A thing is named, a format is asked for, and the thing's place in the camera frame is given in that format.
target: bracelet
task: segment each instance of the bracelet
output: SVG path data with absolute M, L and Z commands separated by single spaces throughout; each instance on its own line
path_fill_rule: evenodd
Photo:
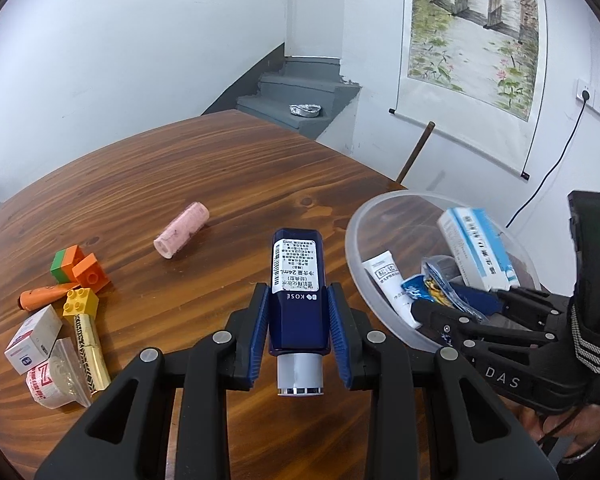
M 589 453 L 591 453 L 591 451 L 593 450 L 593 448 L 596 447 L 596 444 L 593 444 L 592 446 L 587 447 L 587 449 L 585 449 L 583 452 L 581 452 L 578 455 L 574 455 L 574 456 L 569 456 L 567 458 L 563 458 L 562 460 L 560 460 L 561 464 L 565 464 L 565 465 L 569 465 L 569 464 L 575 464 L 578 460 L 582 460 L 584 457 L 586 457 Z

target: human hand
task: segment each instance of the human hand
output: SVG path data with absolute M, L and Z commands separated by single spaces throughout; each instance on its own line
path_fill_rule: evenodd
M 535 442 L 551 432 L 575 410 L 575 408 L 572 408 L 561 415 L 549 416 L 542 423 L 536 412 L 531 408 L 522 406 L 505 397 L 500 397 L 500 399 L 516 416 L 520 424 L 522 424 Z M 575 455 L 593 446 L 600 439 L 600 406 L 596 404 L 585 406 L 569 424 L 555 433 L 554 436 L 575 437 L 574 441 L 568 447 L 565 456 Z

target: yellow building block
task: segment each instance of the yellow building block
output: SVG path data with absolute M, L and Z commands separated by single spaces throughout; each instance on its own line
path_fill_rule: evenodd
M 89 314 L 96 317 L 98 302 L 100 300 L 90 288 L 78 288 L 70 290 L 66 294 L 63 316 L 75 316 L 76 314 Z

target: pink roll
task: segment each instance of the pink roll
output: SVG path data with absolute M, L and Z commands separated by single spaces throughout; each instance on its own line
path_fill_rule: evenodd
M 200 202 L 194 202 L 154 240 L 155 250 L 165 258 L 171 258 L 191 240 L 207 220 L 209 209 Z

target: transparent container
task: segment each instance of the transparent container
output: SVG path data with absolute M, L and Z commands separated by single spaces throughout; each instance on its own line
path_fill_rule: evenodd
M 444 196 L 394 191 L 374 197 L 352 216 L 345 236 L 345 252 L 353 281 L 378 319 L 412 348 L 435 352 L 440 345 L 405 323 L 391 307 L 362 266 L 385 251 L 391 251 L 404 279 L 420 273 L 422 259 L 451 250 L 436 222 L 451 207 L 466 207 Z M 521 286 L 540 289 L 536 268 L 524 248 L 505 228 L 493 222 L 513 264 Z

